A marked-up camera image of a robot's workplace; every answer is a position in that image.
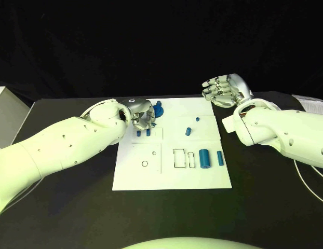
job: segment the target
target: black table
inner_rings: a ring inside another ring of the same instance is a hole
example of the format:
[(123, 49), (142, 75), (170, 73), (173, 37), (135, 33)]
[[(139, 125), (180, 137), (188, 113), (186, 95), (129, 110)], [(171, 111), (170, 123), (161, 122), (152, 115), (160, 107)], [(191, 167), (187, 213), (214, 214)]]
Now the black table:
[[(281, 109), (303, 110), (290, 95), (255, 96)], [(14, 142), (79, 116), (103, 99), (37, 101)], [(323, 248), (323, 203), (301, 184), (292, 160), (268, 146), (243, 146), (236, 134), (225, 132), (220, 120), (232, 111), (213, 107), (232, 189), (110, 191), (118, 146), (112, 145), (84, 163), (47, 176), (1, 215), (0, 248), (121, 248), (180, 236), (262, 248)], [(307, 165), (298, 163), (298, 168), (323, 197), (323, 179)]]

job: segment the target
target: blue object in hand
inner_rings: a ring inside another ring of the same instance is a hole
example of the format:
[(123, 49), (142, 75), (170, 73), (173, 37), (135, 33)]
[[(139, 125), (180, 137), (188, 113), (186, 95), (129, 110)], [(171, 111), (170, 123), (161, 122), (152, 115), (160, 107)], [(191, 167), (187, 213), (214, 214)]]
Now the blue object in hand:
[(190, 136), (190, 132), (191, 132), (191, 128), (187, 127), (187, 128), (186, 128), (186, 136)]
[(161, 102), (160, 101), (155, 102), (155, 105), (152, 105), (152, 108), (154, 108), (155, 118), (158, 118), (164, 113), (164, 109), (161, 107)]
[(200, 168), (207, 169), (210, 167), (209, 151), (206, 149), (199, 150)]
[(220, 151), (216, 151), (216, 154), (217, 154), (219, 166), (222, 166), (223, 165), (223, 155), (222, 155)]

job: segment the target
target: white paper sheet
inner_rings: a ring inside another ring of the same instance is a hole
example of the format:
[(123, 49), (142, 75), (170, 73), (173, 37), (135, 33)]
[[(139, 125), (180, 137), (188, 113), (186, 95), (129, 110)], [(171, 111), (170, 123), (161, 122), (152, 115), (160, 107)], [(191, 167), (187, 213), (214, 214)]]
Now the white paper sheet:
[[(141, 131), (138, 137), (129, 126), (118, 144), (112, 190), (230, 188), (225, 158), (223, 166), (217, 164), (216, 151), (223, 150), (210, 102), (203, 98), (149, 99), (152, 105), (157, 100), (164, 114), (149, 136)], [(178, 150), (174, 159), (173, 149), (183, 149), (184, 167), (174, 167), (174, 160), (180, 166), (183, 158)], [(200, 168), (200, 149), (209, 151), (209, 169)]]

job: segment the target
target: white board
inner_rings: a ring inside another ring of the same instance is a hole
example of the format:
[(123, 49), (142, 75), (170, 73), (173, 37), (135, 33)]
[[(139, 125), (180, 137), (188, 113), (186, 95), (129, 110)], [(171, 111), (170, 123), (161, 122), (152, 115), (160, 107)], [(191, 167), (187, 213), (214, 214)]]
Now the white board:
[[(225, 157), (223, 166), (217, 164), (216, 151), (223, 155), (223, 149), (210, 102), (203, 98), (149, 99), (152, 105), (157, 100), (164, 114), (149, 136), (145, 131), (136, 136), (129, 126), (118, 144), (112, 190), (230, 188)], [(200, 149), (209, 151), (209, 169), (200, 168)]]

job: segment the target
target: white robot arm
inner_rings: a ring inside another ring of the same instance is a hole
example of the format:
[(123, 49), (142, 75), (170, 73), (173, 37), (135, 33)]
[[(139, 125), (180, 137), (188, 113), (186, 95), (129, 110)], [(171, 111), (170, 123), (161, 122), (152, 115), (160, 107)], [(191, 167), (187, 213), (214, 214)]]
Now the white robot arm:
[(323, 168), (323, 115), (279, 110), (268, 101), (255, 99), (236, 74), (207, 80), (203, 87), (207, 85), (204, 98), (220, 107), (238, 106), (223, 125), (227, 132), (236, 132), (240, 142), (246, 146), (269, 145), (285, 157)]
[(0, 214), (18, 193), (44, 176), (93, 157), (122, 139), (126, 126), (154, 127), (148, 100), (118, 103), (106, 100), (87, 108), (80, 117), (46, 127), (33, 137), (0, 150)]

